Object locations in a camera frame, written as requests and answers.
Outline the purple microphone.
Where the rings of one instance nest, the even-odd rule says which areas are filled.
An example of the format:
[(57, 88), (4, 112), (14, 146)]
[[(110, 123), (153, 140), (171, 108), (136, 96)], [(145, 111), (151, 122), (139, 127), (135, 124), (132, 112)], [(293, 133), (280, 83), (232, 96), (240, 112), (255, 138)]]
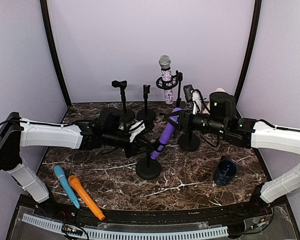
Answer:
[(159, 138), (156, 139), (154, 142), (154, 150), (152, 151), (150, 158), (152, 160), (156, 160), (161, 152), (164, 150), (165, 146), (169, 142), (171, 136), (175, 132), (175, 127), (171, 123), (167, 123), (166, 127), (164, 128), (162, 134)]

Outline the black stand of orange microphone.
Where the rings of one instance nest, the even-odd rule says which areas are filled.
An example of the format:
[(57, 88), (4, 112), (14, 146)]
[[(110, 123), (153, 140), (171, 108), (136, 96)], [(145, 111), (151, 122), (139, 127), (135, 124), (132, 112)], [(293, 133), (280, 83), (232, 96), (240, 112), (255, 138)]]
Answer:
[(144, 108), (137, 112), (137, 120), (141, 121), (154, 121), (156, 119), (156, 113), (148, 107), (148, 97), (150, 93), (150, 85), (143, 85), (143, 99), (144, 99)]

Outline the black stand of purple microphone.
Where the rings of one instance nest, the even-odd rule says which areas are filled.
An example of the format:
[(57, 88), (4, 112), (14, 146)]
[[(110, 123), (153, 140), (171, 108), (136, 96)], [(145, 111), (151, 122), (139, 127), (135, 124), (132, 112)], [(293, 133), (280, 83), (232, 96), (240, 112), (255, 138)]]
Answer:
[(136, 166), (135, 172), (143, 180), (156, 179), (161, 173), (162, 167), (157, 160), (151, 159), (151, 152), (146, 152), (146, 157), (140, 159)]

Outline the black stand of pink microphone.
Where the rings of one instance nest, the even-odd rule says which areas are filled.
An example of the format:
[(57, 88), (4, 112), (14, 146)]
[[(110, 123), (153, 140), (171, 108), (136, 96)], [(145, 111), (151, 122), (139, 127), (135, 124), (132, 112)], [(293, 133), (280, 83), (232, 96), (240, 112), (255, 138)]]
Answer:
[(178, 145), (181, 149), (192, 152), (200, 147), (200, 139), (193, 133), (182, 133), (178, 138)]

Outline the black stand of blue microphone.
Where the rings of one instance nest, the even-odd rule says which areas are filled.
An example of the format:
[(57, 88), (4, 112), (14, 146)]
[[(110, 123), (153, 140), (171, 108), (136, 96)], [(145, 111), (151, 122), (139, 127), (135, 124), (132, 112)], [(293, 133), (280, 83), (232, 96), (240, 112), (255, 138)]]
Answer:
[(111, 82), (112, 87), (114, 88), (119, 88), (120, 89), (120, 96), (121, 96), (121, 102), (122, 102), (122, 121), (123, 122), (129, 122), (132, 121), (135, 118), (135, 113), (130, 109), (127, 108), (127, 100), (126, 100), (126, 88), (127, 88), (127, 81), (118, 81), (118, 80), (113, 80)]

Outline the pink microphone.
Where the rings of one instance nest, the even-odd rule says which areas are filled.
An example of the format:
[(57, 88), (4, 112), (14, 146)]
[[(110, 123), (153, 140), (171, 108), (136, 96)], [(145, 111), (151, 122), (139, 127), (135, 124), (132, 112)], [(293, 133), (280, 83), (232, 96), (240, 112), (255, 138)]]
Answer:
[(219, 99), (220, 97), (222, 97), (224, 94), (226, 93), (225, 89), (218, 87), (215, 91), (213, 91), (210, 95), (209, 95), (209, 103), (207, 105), (208, 109), (211, 110), (213, 104), (213, 100), (214, 99)]

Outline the orange microphone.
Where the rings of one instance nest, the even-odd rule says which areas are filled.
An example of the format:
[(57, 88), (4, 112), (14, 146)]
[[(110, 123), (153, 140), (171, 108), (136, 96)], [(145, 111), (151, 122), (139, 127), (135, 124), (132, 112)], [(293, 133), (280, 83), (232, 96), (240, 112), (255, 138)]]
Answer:
[(71, 175), (68, 177), (69, 185), (77, 192), (77, 194), (81, 197), (90, 211), (97, 217), (100, 221), (105, 220), (106, 216), (102, 212), (102, 210), (97, 206), (95, 201), (90, 197), (90, 195), (83, 188), (81, 181), (75, 175)]

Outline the blue microphone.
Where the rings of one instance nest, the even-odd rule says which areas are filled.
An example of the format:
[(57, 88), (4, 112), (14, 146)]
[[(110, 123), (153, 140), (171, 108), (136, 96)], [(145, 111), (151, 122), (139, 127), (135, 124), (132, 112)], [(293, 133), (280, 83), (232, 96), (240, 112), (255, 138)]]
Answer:
[(59, 180), (59, 182), (61, 183), (61, 186), (63, 187), (66, 195), (68, 196), (69, 200), (71, 201), (71, 203), (77, 208), (80, 209), (81, 205), (79, 203), (79, 200), (77, 198), (77, 196), (75, 195), (74, 191), (72, 190), (72, 187), (70, 186), (67, 178), (66, 178), (66, 174), (63, 170), (63, 168), (59, 165), (56, 165), (53, 168), (54, 171), (54, 175), (55, 177)]

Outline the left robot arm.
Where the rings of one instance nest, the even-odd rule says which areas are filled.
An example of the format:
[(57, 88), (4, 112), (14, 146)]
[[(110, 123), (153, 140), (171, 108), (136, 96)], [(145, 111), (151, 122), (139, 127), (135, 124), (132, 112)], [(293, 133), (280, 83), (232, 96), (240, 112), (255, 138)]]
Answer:
[(20, 154), (25, 147), (61, 147), (81, 151), (110, 146), (123, 149), (126, 158), (152, 151), (153, 144), (144, 134), (154, 127), (152, 120), (140, 120), (120, 129), (122, 114), (114, 107), (103, 108), (93, 120), (77, 120), (68, 124), (33, 121), (11, 112), (0, 123), (0, 171), (6, 171), (50, 218), (57, 218), (60, 206), (51, 198), (46, 185), (30, 169)]

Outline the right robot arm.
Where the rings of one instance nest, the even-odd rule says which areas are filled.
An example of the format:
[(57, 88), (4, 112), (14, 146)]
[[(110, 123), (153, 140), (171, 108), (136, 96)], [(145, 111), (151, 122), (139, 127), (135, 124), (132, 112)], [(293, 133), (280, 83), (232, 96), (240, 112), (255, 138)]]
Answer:
[[(239, 118), (236, 99), (226, 92), (217, 91), (209, 96), (209, 113), (178, 110), (164, 118), (176, 130), (185, 133), (199, 131), (220, 136), (234, 146), (246, 149), (273, 149), (300, 155), (300, 128), (273, 125), (266, 120)], [(272, 181), (258, 185), (245, 213), (256, 217), (265, 205), (300, 188), (300, 163)]]

